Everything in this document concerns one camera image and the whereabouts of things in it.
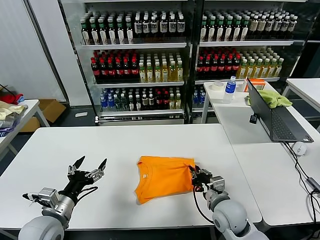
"orange t-shirt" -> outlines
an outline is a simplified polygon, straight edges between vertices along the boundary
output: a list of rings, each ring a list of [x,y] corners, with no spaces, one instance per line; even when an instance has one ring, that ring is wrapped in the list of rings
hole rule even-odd
[[[193,158],[142,156],[137,163],[140,182],[135,190],[141,204],[156,197],[190,192],[193,189],[189,166]]]

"laptop screen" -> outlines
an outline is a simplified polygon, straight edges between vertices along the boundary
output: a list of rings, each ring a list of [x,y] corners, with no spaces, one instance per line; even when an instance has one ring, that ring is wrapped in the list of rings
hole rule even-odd
[[[247,79],[248,91],[250,97],[250,105],[253,112],[259,117],[261,124],[272,137],[272,116],[271,109],[265,100],[262,98],[255,86]]]

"robotic arm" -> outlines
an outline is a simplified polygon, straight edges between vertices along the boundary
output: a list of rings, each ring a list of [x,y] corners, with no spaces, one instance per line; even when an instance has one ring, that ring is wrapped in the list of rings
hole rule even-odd
[[[207,206],[213,212],[213,223],[226,240],[268,240],[266,235],[248,220],[244,206],[230,199],[225,191],[225,180],[221,176],[213,177],[211,172],[198,166],[189,168],[193,191],[203,192]]]
[[[84,189],[102,178],[106,168],[105,159],[98,169],[91,172],[80,171],[85,156],[68,167],[69,183],[64,190],[57,192],[52,188],[43,188],[39,193],[25,193],[22,196],[42,205],[42,216],[36,217],[24,225],[19,233],[19,240],[62,240],[64,230],[69,227],[69,221],[75,205],[83,197],[98,189],[97,186]]]

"white desk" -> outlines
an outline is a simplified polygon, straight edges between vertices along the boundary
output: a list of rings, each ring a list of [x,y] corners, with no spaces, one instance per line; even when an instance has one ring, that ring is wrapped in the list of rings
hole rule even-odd
[[[22,198],[43,187],[63,190],[68,165],[85,156],[81,170],[91,171],[108,158],[99,189],[74,208],[71,230],[147,229],[208,226],[193,194],[153,199],[137,205],[140,156],[195,158],[200,167],[225,178],[230,197],[242,203],[252,222],[262,216],[223,127],[206,125],[145,125],[43,127],[24,145],[0,177],[0,228],[20,229],[41,215],[41,206]],[[200,208],[211,218],[201,193]]]
[[[231,104],[218,103],[217,99],[224,93],[210,90],[211,84],[205,83],[205,90],[264,221],[270,226],[312,222],[310,200],[299,184],[294,160],[281,143],[271,142],[259,121],[257,124],[249,123],[253,110],[245,104],[244,97],[248,93],[236,92]],[[265,89],[273,88],[267,83]],[[293,107],[288,107],[288,110],[314,139],[314,143],[307,144],[308,153],[299,158],[299,163],[309,176],[320,183],[320,134]]]
[[[320,78],[288,78],[286,83],[283,96],[292,91],[320,113]]]
[[[22,116],[20,117],[19,124],[14,128],[12,132],[10,132],[7,136],[0,137],[0,153],[1,158],[8,150],[11,150],[15,155],[18,154],[17,150],[10,144],[10,142],[14,139],[14,137],[20,132],[20,130],[24,127],[24,125],[31,119],[33,115],[35,115],[42,127],[50,127],[49,123],[47,122],[44,114],[39,108],[39,100],[25,100],[20,102],[19,105],[27,105],[28,108],[24,110]]]

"white mouse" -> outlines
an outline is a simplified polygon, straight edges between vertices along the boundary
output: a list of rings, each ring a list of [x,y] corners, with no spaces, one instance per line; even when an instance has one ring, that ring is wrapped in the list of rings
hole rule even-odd
[[[295,154],[297,154],[298,156],[302,156],[307,153],[307,144],[305,144],[304,142],[301,142],[301,141],[297,141],[293,145],[292,149],[295,152]]]

